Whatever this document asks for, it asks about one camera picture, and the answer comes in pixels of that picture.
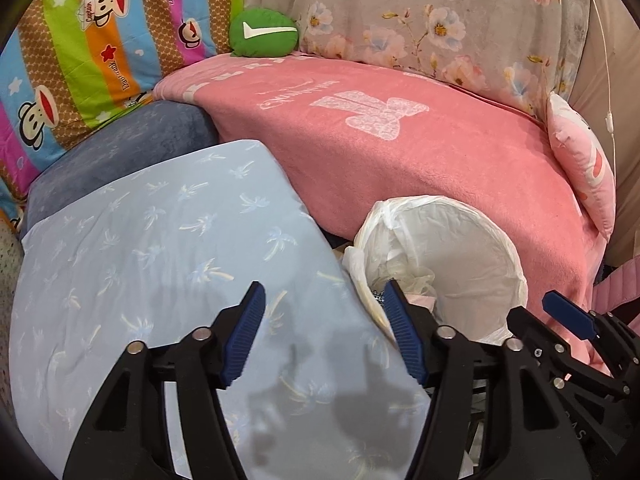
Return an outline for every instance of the white plastic bag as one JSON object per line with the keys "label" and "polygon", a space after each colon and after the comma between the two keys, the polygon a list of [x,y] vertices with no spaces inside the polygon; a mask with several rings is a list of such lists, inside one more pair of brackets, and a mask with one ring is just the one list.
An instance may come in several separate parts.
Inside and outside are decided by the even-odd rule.
{"label": "white plastic bag", "polygon": [[509,310],[527,304],[527,281],[509,237],[477,209],[444,196],[376,202],[342,262],[391,341],[371,287],[395,276],[420,278],[433,271],[428,284],[437,294],[436,319],[475,341],[501,344],[511,336]]}

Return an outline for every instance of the white cable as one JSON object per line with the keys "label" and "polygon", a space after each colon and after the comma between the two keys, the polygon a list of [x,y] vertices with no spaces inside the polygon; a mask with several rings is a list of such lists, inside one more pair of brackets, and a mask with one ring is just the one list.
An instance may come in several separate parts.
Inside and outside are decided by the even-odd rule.
{"label": "white cable", "polygon": [[616,179],[616,137],[613,135],[613,114],[611,113],[611,78],[609,76],[609,57],[607,56],[607,41],[604,36],[604,27],[602,26],[602,19],[600,18],[600,10],[598,10],[598,4],[596,0],[593,1],[593,7],[596,9],[596,15],[598,22],[600,23],[600,33],[602,35],[602,46],[604,47],[604,64],[607,69],[607,91],[609,94],[609,111],[605,117],[605,123],[607,125],[607,131],[611,134],[611,143],[613,144],[613,178]]}

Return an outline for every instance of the pink blanket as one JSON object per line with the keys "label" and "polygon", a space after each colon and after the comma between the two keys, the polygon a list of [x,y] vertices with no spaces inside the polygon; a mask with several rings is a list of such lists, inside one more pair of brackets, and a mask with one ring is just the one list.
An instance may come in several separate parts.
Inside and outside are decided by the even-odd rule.
{"label": "pink blanket", "polygon": [[552,288],[590,304],[605,241],[524,114],[423,76],[302,56],[215,56],[154,96],[203,107],[222,141],[261,140],[329,232],[353,239],[377,200],[449,196],[513,240],[537,316],[547,320],[541,298]]}

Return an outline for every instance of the green pillow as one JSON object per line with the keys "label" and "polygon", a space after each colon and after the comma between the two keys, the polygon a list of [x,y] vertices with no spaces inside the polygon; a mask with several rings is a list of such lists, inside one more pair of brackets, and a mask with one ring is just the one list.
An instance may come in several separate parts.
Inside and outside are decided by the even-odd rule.
{"label": "green pillow", "polygon": [[276,10],[244,10],[229,26],[229,44],[232,56],[284,57],[298,44],[298,30]]}

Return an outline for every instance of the pink cushion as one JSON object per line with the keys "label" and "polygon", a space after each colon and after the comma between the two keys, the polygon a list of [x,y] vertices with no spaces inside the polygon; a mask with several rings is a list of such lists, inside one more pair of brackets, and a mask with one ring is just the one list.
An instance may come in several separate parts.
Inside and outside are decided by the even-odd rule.
{"label": "pink cushion", "polygon": [[607,241],[616,219],[616,183],[595,134],[580,114],[551,92],[549,143],[575,194]]}

